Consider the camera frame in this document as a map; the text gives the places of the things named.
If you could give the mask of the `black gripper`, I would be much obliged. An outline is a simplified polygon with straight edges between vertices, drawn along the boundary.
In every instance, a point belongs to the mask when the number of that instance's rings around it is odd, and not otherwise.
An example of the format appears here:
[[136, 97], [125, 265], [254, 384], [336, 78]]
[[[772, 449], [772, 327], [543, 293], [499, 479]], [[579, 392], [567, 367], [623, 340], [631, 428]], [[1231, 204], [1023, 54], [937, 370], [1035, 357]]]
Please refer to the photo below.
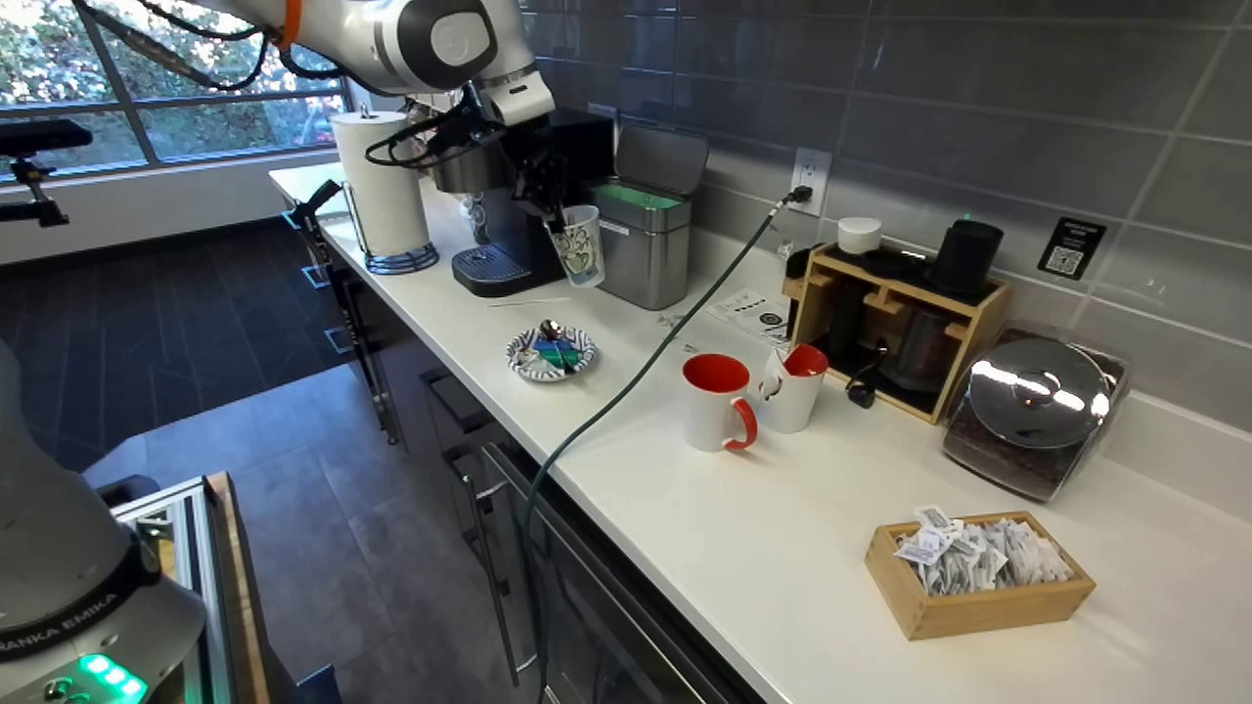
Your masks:
[[524, 215], [556, 220], [592, 204], [614, 174], [614, 122], [595, 112], [547, 112], [515, 127], [491, 127], [446, 156], [448, 190], [509, 190]]

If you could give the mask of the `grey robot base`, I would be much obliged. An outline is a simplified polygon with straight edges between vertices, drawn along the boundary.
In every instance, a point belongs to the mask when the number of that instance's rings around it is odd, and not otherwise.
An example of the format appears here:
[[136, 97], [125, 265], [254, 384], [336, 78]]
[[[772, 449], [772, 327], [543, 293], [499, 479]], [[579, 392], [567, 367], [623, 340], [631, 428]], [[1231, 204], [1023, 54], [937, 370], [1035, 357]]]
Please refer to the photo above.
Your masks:
[[203, 603], [27, 428], [0, 345], [0, 704], [146, 704], [203, 634]]

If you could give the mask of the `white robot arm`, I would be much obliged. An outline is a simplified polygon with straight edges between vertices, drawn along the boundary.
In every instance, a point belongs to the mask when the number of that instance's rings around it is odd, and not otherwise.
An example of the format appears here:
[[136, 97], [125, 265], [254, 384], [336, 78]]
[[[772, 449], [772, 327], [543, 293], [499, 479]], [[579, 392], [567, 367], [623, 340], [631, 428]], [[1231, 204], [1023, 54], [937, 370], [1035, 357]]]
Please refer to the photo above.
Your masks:
[[515, 0], [191, 0], [242, 20], [272, 48], [306, 48], [339, 74], [388, 97], [457, 89], [448, 112], [418, 122], [429, 133], [409, 169], [446, 170], [470, 152], [504, 149], [519, 204], [556, 220], [584, 204], [592, 174], [543, 146], [556, 97], [519, 28]]

